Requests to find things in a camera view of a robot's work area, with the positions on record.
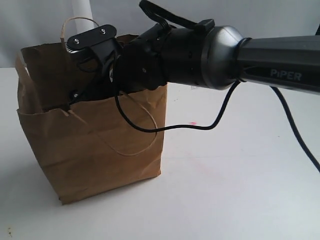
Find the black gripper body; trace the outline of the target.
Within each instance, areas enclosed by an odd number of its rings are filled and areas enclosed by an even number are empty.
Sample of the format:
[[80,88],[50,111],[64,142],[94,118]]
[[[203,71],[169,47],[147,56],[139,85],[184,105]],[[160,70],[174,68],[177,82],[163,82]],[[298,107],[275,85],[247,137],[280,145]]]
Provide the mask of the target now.
[[165,86],[167,80],[161,69],[159,55],[152,46],[161,33],[162,28],[154,26],[127,44],[118,41],[122,45],[121,53],[114,58],[104,75],[97,71],[86,87],[87,100],[111,98],[120,91],[135,93]]

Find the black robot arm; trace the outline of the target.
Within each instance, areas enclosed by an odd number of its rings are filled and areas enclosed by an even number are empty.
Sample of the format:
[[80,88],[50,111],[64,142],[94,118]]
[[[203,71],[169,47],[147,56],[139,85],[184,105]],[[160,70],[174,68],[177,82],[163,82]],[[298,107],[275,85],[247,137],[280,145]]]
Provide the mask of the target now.
[[125,92],[167,83],[225,90],[235,81],[311,94],[320,92],[320,37],[245,38],[232,26],[204,20],[193,27],[157,23],[128,43],[105,24],[70,37],[67,51],[95,59],[103,77]]

